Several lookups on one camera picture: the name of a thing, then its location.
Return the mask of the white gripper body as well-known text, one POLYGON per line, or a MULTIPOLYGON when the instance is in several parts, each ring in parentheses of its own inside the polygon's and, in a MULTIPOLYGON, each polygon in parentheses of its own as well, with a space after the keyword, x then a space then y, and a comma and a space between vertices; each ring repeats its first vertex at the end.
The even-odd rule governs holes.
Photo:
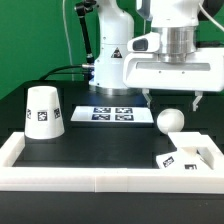
POLYGON ((224 89, 224 48, 200 48, 182 63, 130 53, 124 61, 123 82, 140 89, 219 92, 224 89))

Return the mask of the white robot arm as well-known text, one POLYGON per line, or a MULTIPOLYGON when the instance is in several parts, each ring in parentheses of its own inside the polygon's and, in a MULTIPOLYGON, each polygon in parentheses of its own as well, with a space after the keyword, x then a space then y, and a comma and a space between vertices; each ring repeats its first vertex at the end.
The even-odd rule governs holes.
POLYGON ((136 88, 193 91, 224 90, 224 49, 198 48, 195 29, 204 0, 136 0, 136 11, 151 31, 135 38, 133 18, 116 0, 96 0, 100 54, 90 87, 121 95, 136 88))

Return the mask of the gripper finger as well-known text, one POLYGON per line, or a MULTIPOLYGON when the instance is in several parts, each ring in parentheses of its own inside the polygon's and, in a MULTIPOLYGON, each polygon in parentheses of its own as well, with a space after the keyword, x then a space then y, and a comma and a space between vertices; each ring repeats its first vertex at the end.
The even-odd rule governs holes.
POLYGON ((203 92, 202 91, 195 91, 195 99, 192 102, 192 110, 194 112, 197 111, 198 109, 198 104, 201 101, 201 99, 203 98, 203 92))
POLYGON ((142 94, 147 102, 147 107, 151 108, 152 96, 150 95, 149 89, 142 89, 142 94))

